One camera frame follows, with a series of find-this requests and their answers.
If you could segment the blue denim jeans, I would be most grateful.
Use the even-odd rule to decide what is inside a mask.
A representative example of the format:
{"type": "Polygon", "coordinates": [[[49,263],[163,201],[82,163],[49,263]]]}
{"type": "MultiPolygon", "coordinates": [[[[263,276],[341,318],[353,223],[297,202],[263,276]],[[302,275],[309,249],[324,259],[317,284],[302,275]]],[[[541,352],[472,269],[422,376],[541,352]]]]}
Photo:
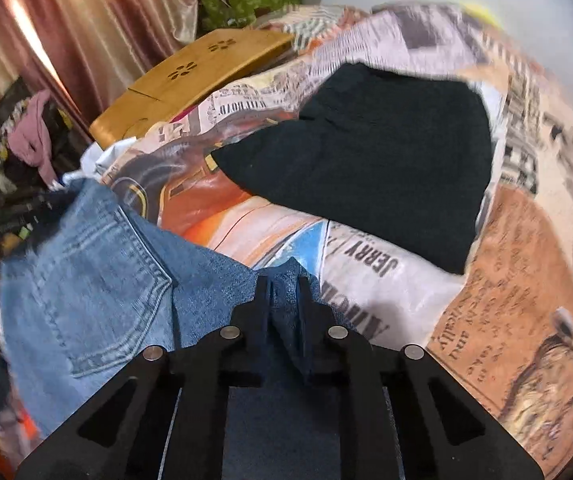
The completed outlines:
{"type": "MultiPolygon", "coordinates": [[[[162,230],[106,186],[80,180],[3,259],[0,310],[21,400],[50,436],[144,348],[190,347],[254,296],[258,272],[162,230]]],[[[232,393],[224,476],[335,479],[337,397],[296,370],[296,260],[272,285],[266,385],[232,393]]]]}

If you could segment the pink hanging cloth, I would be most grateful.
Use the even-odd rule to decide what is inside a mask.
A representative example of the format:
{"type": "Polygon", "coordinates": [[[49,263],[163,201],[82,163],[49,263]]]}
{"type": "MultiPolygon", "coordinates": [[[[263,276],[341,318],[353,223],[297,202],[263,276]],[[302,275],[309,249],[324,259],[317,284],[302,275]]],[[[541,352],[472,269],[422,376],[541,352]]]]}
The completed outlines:
{"type": "Polygon", "coordinates": [[[50,99],[49,90],[41,90],[32,96],[23,118],[8,135],[12,153],[28,166],[36,168],[47,186],[58,180],[51,162],[50,133],[42,118],[50,99]]]}

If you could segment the printed newspaper-pattern bedspread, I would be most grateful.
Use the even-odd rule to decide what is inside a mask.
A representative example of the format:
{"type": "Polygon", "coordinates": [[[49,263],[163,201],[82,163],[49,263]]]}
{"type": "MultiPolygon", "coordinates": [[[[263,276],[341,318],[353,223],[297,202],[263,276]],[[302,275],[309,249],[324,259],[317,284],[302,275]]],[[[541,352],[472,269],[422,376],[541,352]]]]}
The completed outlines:
{"type": "Polygon", "coordinates": [[[292,61],[152,125],[102,182],[251,268],[291,258],[380,346],[426,344],[573,472],[573,107],[470,9],[290,6],[292,61]]]}

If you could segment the pink striped curtain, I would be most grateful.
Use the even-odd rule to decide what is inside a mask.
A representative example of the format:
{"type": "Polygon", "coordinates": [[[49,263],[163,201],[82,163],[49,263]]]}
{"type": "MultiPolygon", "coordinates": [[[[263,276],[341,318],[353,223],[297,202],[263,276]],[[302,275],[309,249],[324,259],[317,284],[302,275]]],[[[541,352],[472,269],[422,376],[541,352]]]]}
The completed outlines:
{"type": "Polygon", "coordinates": [[[196,0],[0,0],[0,100],[23,79],[87,128],[197,27],[196,0]]]}

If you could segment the wooden lap desk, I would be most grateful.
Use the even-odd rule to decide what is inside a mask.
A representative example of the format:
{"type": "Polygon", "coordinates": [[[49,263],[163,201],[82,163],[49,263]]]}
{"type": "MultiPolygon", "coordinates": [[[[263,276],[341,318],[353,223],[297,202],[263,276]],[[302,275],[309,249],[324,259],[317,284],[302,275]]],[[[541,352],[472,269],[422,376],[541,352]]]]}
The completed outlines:
{"type": "Polygon", "coordinates": [[[166,58],[130,84],[89,127],[101,148],[141,138],[230,81],[260,70],[288,53],[294,36],[270,29],[213,30],[166,58]]]}

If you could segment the black folded garment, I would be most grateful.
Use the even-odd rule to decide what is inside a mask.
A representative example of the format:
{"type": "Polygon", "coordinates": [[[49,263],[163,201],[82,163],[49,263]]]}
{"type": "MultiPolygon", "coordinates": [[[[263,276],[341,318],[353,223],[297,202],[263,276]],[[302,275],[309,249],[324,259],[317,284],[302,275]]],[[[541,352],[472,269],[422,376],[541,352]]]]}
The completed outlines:
{"type": "Polygon", "coordinates": [[[457,80],[338,68],[292,120],[213,154],[244,191],[465,270],[491,180],[480,93],[457,80]]]}

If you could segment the yellow foam tube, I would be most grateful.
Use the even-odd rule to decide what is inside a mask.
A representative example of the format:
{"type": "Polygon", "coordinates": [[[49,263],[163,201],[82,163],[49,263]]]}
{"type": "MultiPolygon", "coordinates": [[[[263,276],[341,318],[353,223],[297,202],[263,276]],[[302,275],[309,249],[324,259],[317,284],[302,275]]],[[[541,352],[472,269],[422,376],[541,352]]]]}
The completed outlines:
{"type": "Polygon", "coordinates": [[[485,6],[482,6],[480,3],[473,1],[461,1],[460,6],[462,6],[462,9],[465,10],[465,12],[473,16],[473,18],[476,18],[477,20],[488,24],[489,26],[501,29],[501,24],[500,21],[498,21],[498,18],[496,18],[491,11],[485,8],[485,6]]]}

